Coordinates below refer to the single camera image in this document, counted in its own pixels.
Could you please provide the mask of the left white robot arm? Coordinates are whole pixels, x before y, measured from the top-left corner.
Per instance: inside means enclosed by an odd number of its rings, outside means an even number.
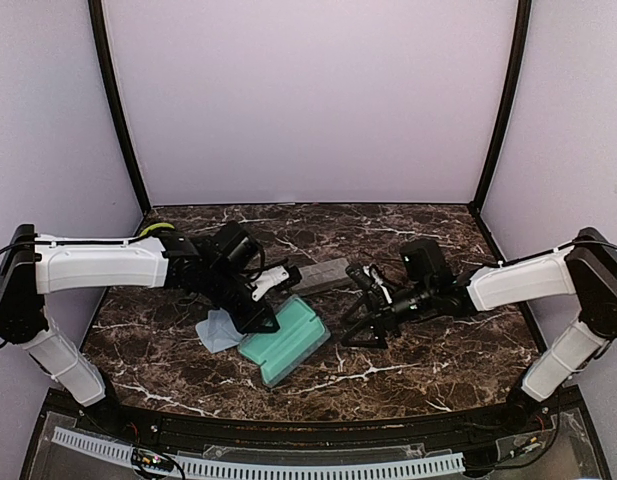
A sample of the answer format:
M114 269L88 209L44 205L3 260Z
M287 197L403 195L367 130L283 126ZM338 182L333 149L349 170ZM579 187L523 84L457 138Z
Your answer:
M253 258L261 263L250 267ZM296 284L298 271L268 265L260 243L229 222L211 236L190 237L156 224L121 239L40 235L31 224L17 228L0 250L0 338L21 346L84 407L108 436L129 427L114 390L50 318L47 295L81 288L145 287L199 294L226 311L241 334L274 333L279 323L265 296Z

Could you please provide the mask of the blue cleaning cloth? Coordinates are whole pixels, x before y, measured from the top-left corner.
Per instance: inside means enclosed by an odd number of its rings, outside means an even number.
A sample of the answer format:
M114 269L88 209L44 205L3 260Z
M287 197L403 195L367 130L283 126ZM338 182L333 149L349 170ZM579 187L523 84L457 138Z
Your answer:
M233 348L243 338L235 329L229 313L223 309L210 310L207 318L196 324L195 331L201 344L211 354Z

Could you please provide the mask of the teal glasses case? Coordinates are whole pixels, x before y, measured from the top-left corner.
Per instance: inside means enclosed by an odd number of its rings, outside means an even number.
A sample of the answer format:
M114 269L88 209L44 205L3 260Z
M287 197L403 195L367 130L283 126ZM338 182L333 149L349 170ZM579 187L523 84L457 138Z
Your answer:
M346 273L348 266L347 259L337 258L300 267L301 280L291 291L299 295L310 295L349 286L353 281Z
M238 352L259 367L264 386L274 388L318 350L331 333L317 313L298 295L276 312L279 330L245 337Z

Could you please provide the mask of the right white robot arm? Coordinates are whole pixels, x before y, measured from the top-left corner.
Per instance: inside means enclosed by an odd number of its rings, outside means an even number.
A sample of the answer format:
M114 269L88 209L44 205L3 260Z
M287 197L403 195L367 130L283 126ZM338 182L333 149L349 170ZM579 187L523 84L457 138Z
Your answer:
M384 349L388 335L399 335L405 322L464 318L530 300L576 297L576 318L528 368L511 402L499 410L498 424L509 434L522 432L535 420L536 404L617 339L617 246L594 228L580 230L551 250L461 274L451 271L432 239L411 241L399 254L409 288L398 288L374 265L347 267L362 294L342 316L342 345Z

